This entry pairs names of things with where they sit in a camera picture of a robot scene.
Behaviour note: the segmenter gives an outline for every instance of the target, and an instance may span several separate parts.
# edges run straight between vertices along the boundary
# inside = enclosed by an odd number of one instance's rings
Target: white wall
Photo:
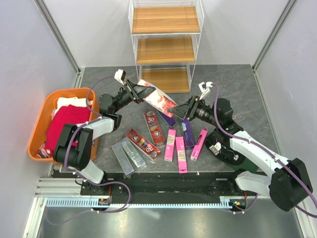
[[[75,72],[32,0],[0,1],[0,237],[22,237],[40,176],[27,145],[43,100]]]
[[[282,154],[306,164],[317,196],[317,1],[298,1],[258,70]],[[317,214],[309,199],[310,211]]]
[[[129,0],[45,0],[80,67],[134,65]],[[253,64],[287,0],[202,0],[198,64]]]

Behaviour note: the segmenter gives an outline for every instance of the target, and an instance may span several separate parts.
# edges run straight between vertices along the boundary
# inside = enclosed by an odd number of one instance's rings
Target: wooden shelf
[[[200,33],[194,6],[135,7],[132,34]]]
[[[192,37],[142,38],[137,64],[195,62]]]
[[[142,79],[154,84],[165,93],[189,93],[187,69],[143,69]]]

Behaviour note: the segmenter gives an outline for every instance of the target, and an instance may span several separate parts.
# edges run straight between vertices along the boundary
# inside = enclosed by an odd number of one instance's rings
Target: red product box
[[[143,79],[139,80],[138,85],[155,87],[153,84],[144,81]],[[176,107],[177,104],[166,93],[159,90],[157,87],[155,88],[156,90],[143,98],[143,100],[171,118],[173,114],[170,113],[168,109]]]
[[[137,148],[143,152],[151,161],[155,161],[155,159],[160,155],[160,150],[156,148],[152,143],[150,143],[145,137],[143,137],[140,133],[138,133],[135,129],[131,129],[126,137],[134,143]]]
[[[163,145],[165,142],[163,133],[160,129],[159,122],[155,116],[154,111],[144,113],[145,120],[148,124],[148,128],[152,137],[154,145]]]

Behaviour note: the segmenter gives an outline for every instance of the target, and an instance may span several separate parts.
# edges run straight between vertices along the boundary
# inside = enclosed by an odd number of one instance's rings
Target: folded clothing
[[[85,108],[86,105],[86,98],[77,98],[77,97],[73,97],[73,98],[62,98],[60,97],[57,100],[57,108],[56,108],[56,112],[58,112],[58,110],[63,107],[63,106],[69,106],[69,105],[73,105],[76,107],[83,107]]]
[[[49,158],[51,156],[51,151],[50,150],[46,150],[45,149],[45,143],[43,145],[41,145],[41,147],[39,148],[39,152],[36,155],[37,158],[40,159],[45,159],[45,158]]]
[[[75,107],[73,105],[62,106],[55,114],[48,130],[46,131],[45,149],[50,150],[50,156],[57,145],[59,136],[65,124],[80,124],[89,121],[90,110],[87,107]]]

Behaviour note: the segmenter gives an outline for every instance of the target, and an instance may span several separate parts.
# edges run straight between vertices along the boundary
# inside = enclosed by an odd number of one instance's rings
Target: gray box
[[[137,152],[136,148],[132,145],[127,137],[120,140],[120,144],[124,152],[130,157],[130,159],[138,168],[142,168],[146,165],[144,159]]]
[[[114,151],[115,156],[117,157],[117,160],[119,161],[123,172],[126,176],[132,174],[134,172],[134,169],[128,159],[128,157],[126,156],[123,148],[121,147],[120,143],[116,143],[114,145],[112,145],[112,149]]]

